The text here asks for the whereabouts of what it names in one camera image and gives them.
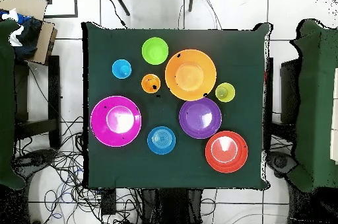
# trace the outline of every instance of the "cardboard box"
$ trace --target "cardboard box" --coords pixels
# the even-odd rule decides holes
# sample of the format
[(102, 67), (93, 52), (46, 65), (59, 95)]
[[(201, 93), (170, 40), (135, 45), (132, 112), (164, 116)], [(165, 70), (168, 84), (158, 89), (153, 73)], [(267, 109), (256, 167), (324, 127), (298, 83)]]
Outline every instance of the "cardboard box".
[[(16, 8), (17, 13), (25, 16), (32, 16), (40, 21), (44, 20), (44, 14), (47, 7), (46, 0), (0, 0), (0, 9), (8, 10)], [(42, 22), (42, 27), (38, 39), (37, 50), (34, 56), (27, 61), (34, 63), (48, 64), (48, 56), (53, 50), (57, 30), (54, 24)]]

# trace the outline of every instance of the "bowl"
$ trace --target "bowl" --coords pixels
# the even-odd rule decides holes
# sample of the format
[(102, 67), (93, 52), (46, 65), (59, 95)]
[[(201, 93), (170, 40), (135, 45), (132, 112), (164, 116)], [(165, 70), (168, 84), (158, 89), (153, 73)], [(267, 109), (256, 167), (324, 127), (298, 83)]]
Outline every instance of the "bowl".
[(159, 126), (152, 129), (148, 134), (147, 143), (153, 153), (164, 155), (173, 150), (176, 144), (176, 137), (168, 127)]
[(131, 74), (130, 63), (126, 59), (119, 59), (113, 63), (112, 72), (118, 79), (125, 79)]
[(162, 38), (149, 38), (142, 45), (142, 56), (151, 65), (159, 65), (168, 57), (168, 44)]
[(216, 68), (211, 58), (199, 50), (183, 50), (166, 65), (166, 84), (182, 100), (199, 100), (208, 95), (216, 83)]
[(216, 133), (222, 123), (217, 104), (209, 98), (185, 102), (179, 114), (180, 125), (186, 134), (205, 139)]
[(142, 78), (141, 86), (147, 93), (156, 93), (161, 86), (161, 81), (157, 75), (150, 73)]
[(248, 146), (240, 135), (233, 131), (220, 131), (208, 140), (205, 147), (208, 164), (223, 173), (236, 172), (248, 158)]
[(141, 129), (141, 113), (124, 96), (109, 96), (96, 104), (90, 115), (90, 127), (97, 140), (110, 147), (131, 143)]

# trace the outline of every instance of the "green cloth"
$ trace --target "green cloth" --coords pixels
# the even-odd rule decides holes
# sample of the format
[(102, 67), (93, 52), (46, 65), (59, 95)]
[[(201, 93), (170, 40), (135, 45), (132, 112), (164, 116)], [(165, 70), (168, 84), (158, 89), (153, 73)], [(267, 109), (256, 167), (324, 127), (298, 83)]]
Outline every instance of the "green cloth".
[(317, 187), (337, 188), (338, 165), (330, 159), (330, 140), (338, 31), (305, 20), (294, 43), (302, 58), (295, 151), (300, 164), (288, 177), (303, 192)]
[[(113, 95), (130, 98), (142, 115), (139, 135), (124, 147), (105, 146), (88, 129), (89, 187), (267, 188), (261, 179), (261, 146), (264, 46), (269, 24), (261, 24), (257, 30), (107, 30), (88, 22), (86, 28), (89, 119), (95, 105)], [(160, 65), (148, 64), (141, 54), (143, 43), (153, 36), (164, 39), (169, 47), (169, 56)], [(213, 60), (217, 81), (207, 97), (222, 112), (220, 130), (235, 131), (248, 144), (248, 160), (231, 174), (217, 172), (207, 163), (208, 139), (194, 139), (180, 127), (178, 113), (184, 101), (169, 91), (164, 70), (168, 60), (185, 49), (201, 50)], [(131, 63), (127, 79), (113, 76), (112, 64), (117, 59)], [(161, 80), (154, 94), (142, 90), (141, 79), (147, 73)], [(215, 96), (217, 85), (223, 82), (236, 89), (231, 102), (219, 102)], [(167, 155), (156, 155), (148, 148), (147, 136), (157, 126), (167, 126), (176, 135), (176, 146)]]
[(12, 189), (25, 186), (11, 168), (15, 132), (14, 49), (9, 35), (19, 25), (14, 20), (0, 22), (0, 184)]

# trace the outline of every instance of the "yellow-green cup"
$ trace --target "yellow-green cup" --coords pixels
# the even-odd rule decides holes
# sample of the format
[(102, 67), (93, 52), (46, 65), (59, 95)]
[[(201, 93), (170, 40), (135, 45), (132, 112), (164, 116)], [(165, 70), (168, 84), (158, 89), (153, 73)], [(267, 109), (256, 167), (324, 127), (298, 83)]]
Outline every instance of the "yellow-green cup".
[(222, 83), (217, 86), (215, 94), (221, 102), (230, 102), (235, 97), (235, 88), (230, 83)]

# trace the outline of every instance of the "dark green tablecloth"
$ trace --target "dark green tablecloth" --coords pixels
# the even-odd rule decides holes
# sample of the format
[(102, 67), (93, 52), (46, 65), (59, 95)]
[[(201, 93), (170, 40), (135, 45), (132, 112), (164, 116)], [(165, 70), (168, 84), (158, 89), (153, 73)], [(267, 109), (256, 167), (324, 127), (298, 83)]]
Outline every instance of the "dark green tablecloth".
[[(88, 22), (83, 24), (83, 29), (84, 38), (88, 33), (89, 118), (96, 103), (112, 95), (130, 98), (142, 115), (139, 135), (120, 148), (101, 144), (89, 128), (86, 172), (89, 173), (89, 187), (267, 187), (261, 179), (261, 140), (264, 38), (269, 33), (269, 24), (262, 24), (257, 30), (242, 31), (107, 30)], [(163, 38), (169, 46), (168, 59), (160, 65), (149, 65), (141, 55), (143, 43), (153, 36)], [(221, 109), (220, 130), (235, 131), (248, 144), (248, 160), (237, 172), (222, 174), (213, 170), (205, 159), (208, 139), (194, 139), (180, 127), (178, 113), (184, 101), (169, 91), (164, 70), (168, 60), (184, 49), (201, 50), (215, 63), (217, 81), (207, 97)], [(117, 59), (131, 63), (132, 74), (127, 79), (112, 75), (112, 64)], [(142, 90), (141, 79), (147, 73), (160, 77), (161, 88), (157, 93), (147, 94)], [(223, 82), (233, 84), (236, 89), (236, 96), (229, 103), (221, 103), (215, 97), (216, 86)], [(156, 155), (148, 148), (147, 136), (157, 126), (167, 126), (176, 135), (176, 146), (167, 155)]]

